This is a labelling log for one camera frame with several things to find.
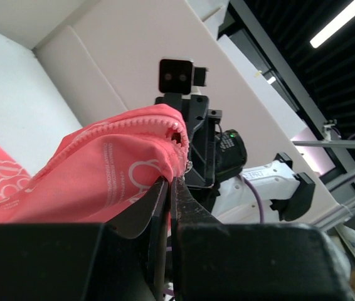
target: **fluorescent light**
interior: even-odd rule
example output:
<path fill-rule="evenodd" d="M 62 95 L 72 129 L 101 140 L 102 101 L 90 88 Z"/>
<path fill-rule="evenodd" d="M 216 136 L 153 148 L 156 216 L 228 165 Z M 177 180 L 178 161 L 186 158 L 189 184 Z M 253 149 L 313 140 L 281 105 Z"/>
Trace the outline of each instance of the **fluorescent light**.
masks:
<path fill-rule="evenodd" d="M 275 80 L 277 80 L 275 77 L 271 77 L 269 80 L 267 80 L 267 83 L 271 85 Z"/>
<path fill-rule="evenodd" d="M 311 39 L 310 44 L 317 48 L 323 42 L 329 39 L 336 31 L 355 17 L 355 0 L 345 7 L 326 27 L 324 27 L 314 38 Z"/>

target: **ceiling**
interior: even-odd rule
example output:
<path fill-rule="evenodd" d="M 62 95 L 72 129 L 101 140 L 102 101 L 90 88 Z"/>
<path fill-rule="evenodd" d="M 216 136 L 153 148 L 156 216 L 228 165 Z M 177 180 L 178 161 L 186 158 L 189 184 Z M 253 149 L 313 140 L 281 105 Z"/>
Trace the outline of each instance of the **ceiling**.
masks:
<path fill-rule="evenodd" d="M 355 17 L 314 49 L 310 40 L 351 0 L 244 0 L 343 139 L 355 133 Z M 355 150 L 350 150 L 355 159 Z"/>

